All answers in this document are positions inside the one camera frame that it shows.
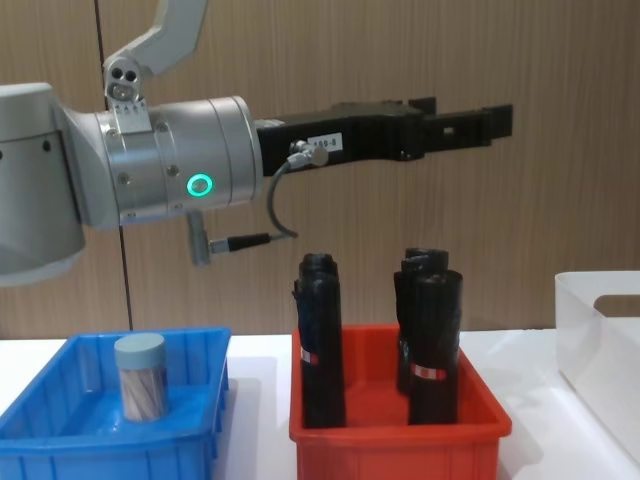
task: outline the black cylindrical object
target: black cylindrical object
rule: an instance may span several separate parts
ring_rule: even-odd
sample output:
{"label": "black cylindrical object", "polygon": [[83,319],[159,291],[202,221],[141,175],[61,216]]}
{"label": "black cylindrical object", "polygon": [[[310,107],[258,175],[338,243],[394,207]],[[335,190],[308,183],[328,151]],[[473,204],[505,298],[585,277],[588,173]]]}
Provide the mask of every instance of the black cylindrical object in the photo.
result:
{"label": "black cylindrical object", "polygon": [[458,411],[458,348],[462,275],[447,271],[418,276],[411,332],[409,424],[455,423]]}
{"label": "black cylindrical object", "polygon": [[407,338],[410,335],[410,318],[413,305],[412,279],[421,274],[446,272],[449,266],[449,252],[445,250],[407,248],[401,271],[393,275],[396,290],[396,316],[398,333],[398,370],[396,387],[400,393],[409,394],[410,352]]}
{"label": "black cylindrical object", "polygon": [[340,282],[331,255],[305,255],[293,295],[298,307],[304,426],[344,427]]}

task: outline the wood panel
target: wood panel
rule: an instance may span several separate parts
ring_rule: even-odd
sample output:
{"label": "wood panel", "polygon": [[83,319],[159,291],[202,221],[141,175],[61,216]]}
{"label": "wood panel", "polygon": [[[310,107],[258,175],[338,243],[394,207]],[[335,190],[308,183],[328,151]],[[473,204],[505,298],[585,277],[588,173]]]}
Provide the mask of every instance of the wood panel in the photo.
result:
{"label": "wood panel", "polygon": [[[107,51],[154,4],[100,0]],[[152,82],[152,102],[238,94],[264,118],[436,95],[441,111],[513,103],[514,136],[292,175],[277,209],[300,239],[205,270],[183,220],[129,228],[134,325],[289,331],[310,251],[339,262],[345,322],[394,321],[392,272],[416,245],[450,250],[465,275],[465,328],[553,325],[555,273],[640,267],[638,25],[633,0],[212,1],[197,54]],[[264,231],[264,196],[207,223],[217,237]]]}
{"label": "wood panel", "polygon": [[[0,0],[0,83],[44,81],[77,110],[104,109],[96,30],[91,0]],[[128,329],[119,233],[85,235],[67,275],[0,289],[1,338]]]}

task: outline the robotic arm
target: robotic arm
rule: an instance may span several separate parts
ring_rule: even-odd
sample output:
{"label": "robotic arm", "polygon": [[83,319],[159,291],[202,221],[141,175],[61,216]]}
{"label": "robotic arm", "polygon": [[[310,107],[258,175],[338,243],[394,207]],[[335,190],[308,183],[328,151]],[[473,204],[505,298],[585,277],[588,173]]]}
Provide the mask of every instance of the robotic arm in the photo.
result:
{"label": "robotic arm", "polygon": [[[206,0],[162,0],[153,27],[104,64],[109,110],[82,114],[47,84],[0,86],[0,286],[67,271],[82,226],[115,229],[185,214],[194,264],[295,236],[273,212],[293,170],[364,159],[409,161],[511,135],[512,108],[436,115],[435,99],[341,104],[254,121],[239,97],[149,107],[146,78],[195,49]],[[283,232],[209,241],[202,211],[253,200],[274,176]]]}

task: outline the metal bracket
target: metal bracket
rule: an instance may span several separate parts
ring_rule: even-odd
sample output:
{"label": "metal bracket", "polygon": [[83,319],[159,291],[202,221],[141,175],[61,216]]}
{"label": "metal bracket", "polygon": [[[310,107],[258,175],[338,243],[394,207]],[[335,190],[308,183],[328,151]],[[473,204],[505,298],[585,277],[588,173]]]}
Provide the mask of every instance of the metal bracket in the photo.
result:
{"label": "metal bracket", "polygon": [[104,94],[121,134],[152,131],[143,82],[191,55],[206,8],[207,0],[160,0],[149,31],[105,60]]}

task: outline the wooden wall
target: wooden wall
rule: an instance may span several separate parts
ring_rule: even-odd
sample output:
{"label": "wooden wall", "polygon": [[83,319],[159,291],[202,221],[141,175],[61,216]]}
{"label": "wooden wall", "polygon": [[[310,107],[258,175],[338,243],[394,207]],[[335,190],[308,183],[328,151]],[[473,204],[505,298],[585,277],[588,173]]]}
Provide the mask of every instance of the wooden wall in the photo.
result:
{"label": "wooden wall", "polygon": [[[87,0],[0,0],[0,83],[48,82],[76,110],[103,109],[94,12]],[[119,233],[85,235],[67,275],[0,288],[1,339],[129,328]]]}

